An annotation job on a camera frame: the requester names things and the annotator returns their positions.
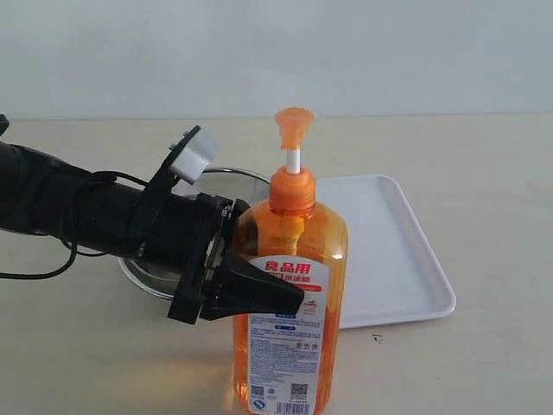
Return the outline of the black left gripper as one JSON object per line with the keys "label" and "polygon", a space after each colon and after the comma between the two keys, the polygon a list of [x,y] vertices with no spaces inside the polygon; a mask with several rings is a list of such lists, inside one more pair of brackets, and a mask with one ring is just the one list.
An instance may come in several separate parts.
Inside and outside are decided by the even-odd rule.
{"label": "black left gripper", "polygon": [[304,291],[231,251],[238,217],[250,204],[217,195],[171,195],[139,260],[178,275],[168,318],[194,324],[243,314],[294,315]]}

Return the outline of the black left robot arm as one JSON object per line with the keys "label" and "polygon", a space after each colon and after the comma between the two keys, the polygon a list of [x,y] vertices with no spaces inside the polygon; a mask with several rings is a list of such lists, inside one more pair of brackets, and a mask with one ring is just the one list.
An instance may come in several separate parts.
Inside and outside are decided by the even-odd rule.
{"label": "black left robot arm", "polygon": [[1,228],[159,266],[178,276],[170,319],[193,324],[243,314],[295,314],[304,293],[232,249],[246,202],[175,195],[194,183],[219,146],[200,127],[187,131],[144,182],[117,171],[91,172],[16,144],[1,146]]}

